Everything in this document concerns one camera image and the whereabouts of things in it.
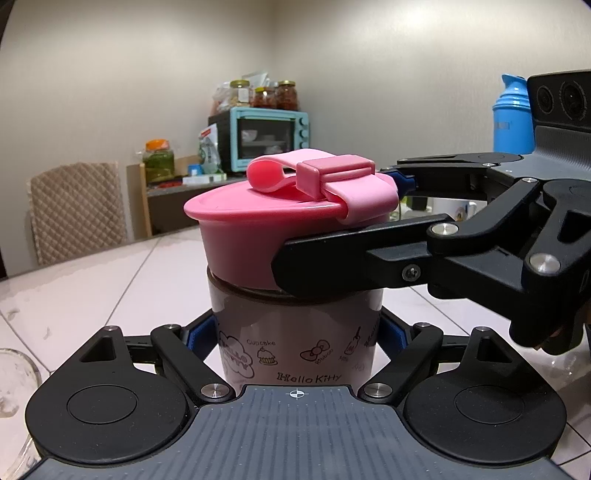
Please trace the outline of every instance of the pink cup lid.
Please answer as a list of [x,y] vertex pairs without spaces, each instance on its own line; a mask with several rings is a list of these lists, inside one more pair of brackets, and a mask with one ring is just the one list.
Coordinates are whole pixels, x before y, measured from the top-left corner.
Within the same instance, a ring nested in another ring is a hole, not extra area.
[[[284,166],[296,173],[285,175]],[[271,260],[288,238],[383,221],[398,206],[394,180],[356,155],[313,149],[266,155],[246,174],[248,181],[184,206],[201,224],[212,273],[241,287],[278,288]]]

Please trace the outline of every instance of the metal screw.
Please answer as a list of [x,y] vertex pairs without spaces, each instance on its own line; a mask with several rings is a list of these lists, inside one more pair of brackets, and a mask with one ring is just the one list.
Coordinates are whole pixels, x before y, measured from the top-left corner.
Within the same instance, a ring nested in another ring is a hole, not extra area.
[[552,275],[560,270],[560,262],[554,255],[533,254],[529,262],[532,268],[538,273]]
[[201,395],[207,398],[222,398],[229,393],[228,386],[221,383],[210,383],[201,389]]
[[431,231],[435,235],[448,236],[457,233],[459,228],[454,223],[437,223],[431,227]]
[[421,267],[415,264],[407,265],[402,269],[402,278],[405,281],[417,281],[421,276]]
[[365,385],[363,392],[372,398],[386,398],[392,393],[392,387],[385,383],[370,383]]

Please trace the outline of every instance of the pink strap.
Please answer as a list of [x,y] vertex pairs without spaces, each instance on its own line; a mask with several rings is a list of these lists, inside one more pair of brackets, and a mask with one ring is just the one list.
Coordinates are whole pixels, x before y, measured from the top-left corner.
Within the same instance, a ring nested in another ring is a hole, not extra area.
[[[285,175],[283,167],[295,170]],[[394,180],[375,172],[375,163],[357,155],[335,156],[305,148],[278,155],[255,158],[246,170],[252,188],[271,193],[289,185],[313,200],[343,202],[346,225],[360,223],[395,210],[398,189]]]

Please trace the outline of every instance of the hello kitty cup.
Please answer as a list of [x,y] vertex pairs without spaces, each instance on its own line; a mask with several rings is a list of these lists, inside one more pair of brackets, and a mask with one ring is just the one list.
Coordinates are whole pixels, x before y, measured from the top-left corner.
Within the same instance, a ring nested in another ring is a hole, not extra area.
[[398,206],[393,179],[371,160],[311,149],[257,158],[247,175],[185,204],[201,226],[226,380],[237,392],[246,384],[356,391],[371,374],[382,290],[300,300],[279,289],[271,261],[288,238],[386,221]]

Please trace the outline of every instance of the cupcake illustration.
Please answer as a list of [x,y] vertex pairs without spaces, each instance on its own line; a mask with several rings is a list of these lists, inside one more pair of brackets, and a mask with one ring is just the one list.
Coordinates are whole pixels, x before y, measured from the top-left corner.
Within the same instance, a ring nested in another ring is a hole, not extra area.
[[269,350],[266,350],[265,347],[261,347],[261,349],[256,353],[256,356],[259,359],[259,362],[263,365],[276,365],[277,360],[275,360],[275,355],[273,355]]

